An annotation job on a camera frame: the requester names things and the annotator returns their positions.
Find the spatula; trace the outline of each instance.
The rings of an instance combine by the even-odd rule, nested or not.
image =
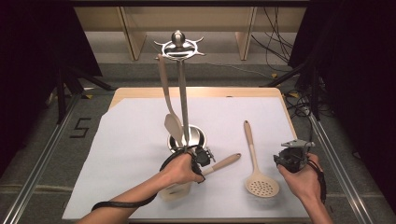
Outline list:
[[[235,154],[225,158],[224,160],[217,162],[212,167],[207,168],[206,170],[202,171],[202,175],[207,176],[209,174],[212,174],[213,172],[239,160],[239,158],[241,158],[241,153],[235,153]],[[186,196],[187,194],[189,194],[191,184],[192,184],[192,182],[182,184],[182,185],[175,184],[175,185],[169,186],[168,188],[160,191],[160,196],[166,202],[182,198],[182,197]]]
[[[247,179],[245,187],[247,190],[259,197],[267,198],[277,195],[279,192],[279,185],[277,182],[263,175],[259,169],[256,159],[256,151],[253,145],[253,135],[250,124],[247,120],[244,122],[245,134],[247,137],[248,148],[250,150],[251,160],[253,162],[253,174]]]
[[[180,119],[176,115],[171,104],[168,87],[168,76],[166,75],[165,61],[163,60],[163,56],[161,54],[158,54],[158,67],[160,70],[161,84],[163,86],[163,95],[165,96],[166,105],[168,106],[170,113],[165,117],[164,126],[166,130],[172,135],[172,137],[175,138],[177,144],[182,147],[183,143],[181,142],[181,139],[183,137],[183,129],[181,127]]]

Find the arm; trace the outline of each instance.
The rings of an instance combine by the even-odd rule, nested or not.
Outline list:
[[[202,181],[203,178],[191,170],[191,156],[182,154],[166,165],[158,174],[152,176],[145,182],[129,189],[110,201],[113,202],[141,202],[151,197],[161,189],[165,189],[173,184],[184,184],[187,182]],[[122,223],[136,211],[137,208],[112,208],[101,207],[82,218],[78,224],[105,224]]]
[[[309,160],[319,165],[318,156],[310,153],[307,156]],[[320,184],[314,169],[306,165],[301,171],[293,174],[282,165],[278,165],[277,168],[285,178],[286,183],[288,183],[291,192],[302,202],[312,222],[316,224],[332,224],[332,219],[320,200]]]

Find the wooden spoon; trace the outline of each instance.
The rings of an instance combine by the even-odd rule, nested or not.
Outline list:
[[[247,190],[259,197],[273,197],[279,192],[277,182],[260,172],[257,165],[256,151],[253,145],[253,135],[251,133],[250,124],[247,120],[244,122],[245,134],[247,136],[248,148],[250,149],[251,160],[253,161],[253,174],[247,179],[245,187]]]

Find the wooden spatula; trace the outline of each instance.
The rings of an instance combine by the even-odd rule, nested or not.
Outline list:
[[[180,118],[176,115],[169,96],[168,75],[166,75],[165,61],[163,56],[158,54],[158,68],[160,70],[161,84],[163,86],[163,95],[165,96],[166,105],[168,106],[169,113],[165,117],[164,126],[166,130],[177,141],[177,144],[182,147],[181,139],[183,137],[183,129],[181,127]]]
[[[219,161],[212,167],[202,171],[202,175],[207,176],[209,174],[212,174],[213,172],[239,160],[239,158],[241,158],[241,153],[235,153],[235,154],[225,158],[224,160]],[[172,185],[166,189],[161,190],[160,196],[166,202],[182,198],[182,197],[186,196],[187,194],[189,194],[191,184],[192,184],[192,182],[182,184],[182,185]]]

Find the hand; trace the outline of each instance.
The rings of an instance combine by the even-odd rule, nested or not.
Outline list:
[[[318,156],[308,153],[309,160],[316,163],[322,171],[318,162]],[[277,166],[279,172],[283,175],[288,183],[291,192],[300,200],[320,200],[320,184],[318,182],[317,172],[309,165],[306,165],[301,171],[293,174],[290,173],[284,166]]]
[[[171,160],[162,171],[162,175],[168,176],[170,185],[185,184],[191,181],[201,182],[204,178],[191,169],[191,155],[181,154]]]

